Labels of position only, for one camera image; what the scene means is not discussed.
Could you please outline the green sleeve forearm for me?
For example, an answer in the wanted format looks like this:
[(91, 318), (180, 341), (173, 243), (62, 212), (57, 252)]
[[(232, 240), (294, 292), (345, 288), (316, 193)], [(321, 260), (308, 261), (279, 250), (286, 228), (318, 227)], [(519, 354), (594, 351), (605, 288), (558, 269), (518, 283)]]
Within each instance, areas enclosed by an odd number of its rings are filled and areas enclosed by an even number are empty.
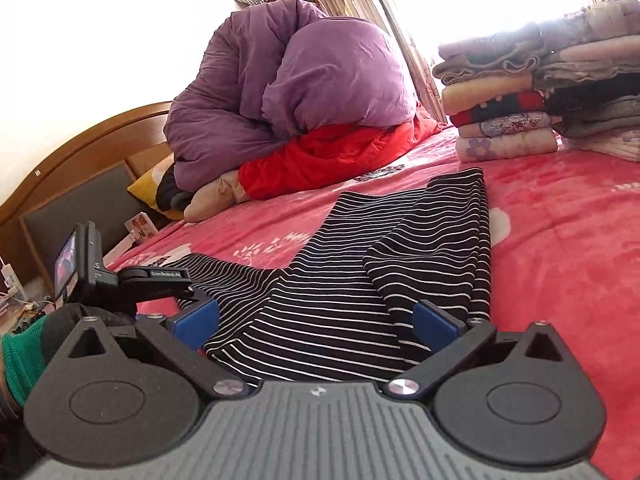
[(1, 337), (4, 382), (20, 408), (47, 366), (41, 349), (43, 324), (40, 318), (23, 333)]

